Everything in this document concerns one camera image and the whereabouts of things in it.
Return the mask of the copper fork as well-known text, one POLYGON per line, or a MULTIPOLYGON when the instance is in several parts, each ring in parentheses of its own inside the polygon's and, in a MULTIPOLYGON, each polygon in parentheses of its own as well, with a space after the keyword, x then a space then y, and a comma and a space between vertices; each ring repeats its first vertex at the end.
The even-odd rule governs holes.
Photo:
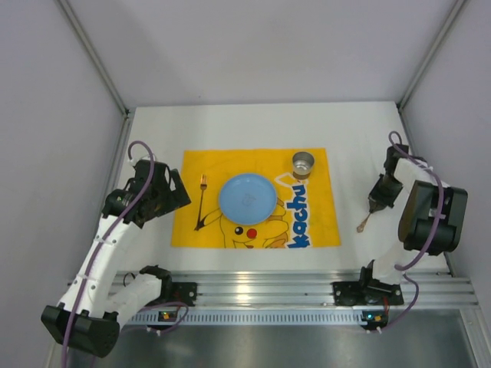
POLYGON ((202 208, 203 208, 203 197, 204 197, 204 192, 206 191, 208 187, 208 180, 206 174, 202 174, 200 178, 200 199, 199 199, 199 211, 198 211, 198 216, 196 220, 196 226, 194 228, 195 231, 199 231, 200 229, 200 222, 201 222, 201 215, 202 215, 202 208))

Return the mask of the copper spoon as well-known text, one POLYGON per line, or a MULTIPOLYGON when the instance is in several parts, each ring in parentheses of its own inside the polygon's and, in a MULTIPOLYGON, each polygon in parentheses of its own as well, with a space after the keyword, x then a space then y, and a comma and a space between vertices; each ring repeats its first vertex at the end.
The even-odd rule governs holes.
POLYGON ((366 226, 366 224, 367 224, 367 222, 368 222, 369 218, 371 217, 371 215, 372 215, 372 213, 371 213, 371 212, 369 212, 369 213, 367 214, 367 216, 366 216, 366 217, 365 217, 365 218, 364 218, 364 219, 361 221, 361 223, 360 223, 360 224, 357 226, 357 228, 356 228, 356 232, 357 232, 357 233, 362 233, 362 232, 364 231, 364 228, 365 228, 365 226, 366 226))

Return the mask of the blue plastic plate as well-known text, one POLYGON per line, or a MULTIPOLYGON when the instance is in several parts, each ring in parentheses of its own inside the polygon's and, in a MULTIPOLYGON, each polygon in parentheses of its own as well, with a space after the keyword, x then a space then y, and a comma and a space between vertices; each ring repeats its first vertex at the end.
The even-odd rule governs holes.
POLYGON ((231 222, 256 225, 275 210, 277 192, 271 181, 255 173, 233 176, 220 189, 219 209, 231 222))

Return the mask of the yellow Pikachu cloth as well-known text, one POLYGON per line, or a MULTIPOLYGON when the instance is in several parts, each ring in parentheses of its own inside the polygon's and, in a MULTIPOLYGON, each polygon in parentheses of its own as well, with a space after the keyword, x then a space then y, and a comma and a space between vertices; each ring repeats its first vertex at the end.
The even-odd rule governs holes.
POLYGON ((174 248, 319 248, 341 244, 328 158, 323 148, 306 150, 315 158, 311 175, 296 179, 292 157, 296 149, 229 149, 186 151, 181 177, 191 204, 175 215, 174 248), (233 176, 255 173, 269 179, 277 192, 274 212, 256 225, 229 221, 219 209, 219 192, 233 176), (206 174, 199 231, 200 178, 206 174))

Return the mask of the steel cup with cork base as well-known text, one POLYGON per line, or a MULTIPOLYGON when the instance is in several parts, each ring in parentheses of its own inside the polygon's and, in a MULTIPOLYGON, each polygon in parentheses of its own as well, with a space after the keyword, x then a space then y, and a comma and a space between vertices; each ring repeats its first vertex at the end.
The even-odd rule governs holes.
POLYGON ((305 151, 296 152, 292 157, 292 175, 299 180, 307 179, 315 164, 312 154, 305 151))

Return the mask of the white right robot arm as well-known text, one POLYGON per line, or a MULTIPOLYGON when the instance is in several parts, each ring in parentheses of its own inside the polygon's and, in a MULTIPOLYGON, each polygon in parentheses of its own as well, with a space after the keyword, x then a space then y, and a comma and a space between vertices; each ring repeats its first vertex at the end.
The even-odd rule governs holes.
POLYGON ((408 146, 395 143, 387 149, 384 173, 368 195, 369 213, 392 208, 403 191, 408 197, 396 243, 361 269, 364 288, 389 292, 424 256, 452 252, 460 242, 467 191, 446 184, 424 159, 410 155, 408 146))

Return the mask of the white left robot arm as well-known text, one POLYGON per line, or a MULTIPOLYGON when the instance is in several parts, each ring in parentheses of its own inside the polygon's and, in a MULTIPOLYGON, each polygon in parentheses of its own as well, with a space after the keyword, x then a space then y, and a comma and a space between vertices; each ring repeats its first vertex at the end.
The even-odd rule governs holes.
POLYGON ((67 292, 41 314, 54 340, 67 348, 103 358, 121 329, 149 304, 171 302, 171 273, 157 265, 142 267, 116 294, 110 288, 144 225, 191 203, 177 169, 141 159, 123 189, 106 198, 93 244, 67 292))

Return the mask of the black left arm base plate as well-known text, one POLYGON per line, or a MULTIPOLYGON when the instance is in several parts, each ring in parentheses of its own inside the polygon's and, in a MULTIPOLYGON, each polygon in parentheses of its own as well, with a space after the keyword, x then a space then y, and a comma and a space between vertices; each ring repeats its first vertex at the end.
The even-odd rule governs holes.
POLYGON ((194 307, 197 299, 198 285, 195 282, 173 282, 169 302, 181 302, 194 307))

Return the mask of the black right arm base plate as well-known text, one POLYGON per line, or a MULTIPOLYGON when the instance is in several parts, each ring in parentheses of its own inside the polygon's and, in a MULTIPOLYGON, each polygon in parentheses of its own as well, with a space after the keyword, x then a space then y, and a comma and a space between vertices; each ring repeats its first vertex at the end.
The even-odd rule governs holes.
POLYGON ((370 281, 337 281, 332 284, 334 304, 342 307, 383 306, 387 301, 390 306, 404 304, 404 297, 399 284, 384 284, 370 281))

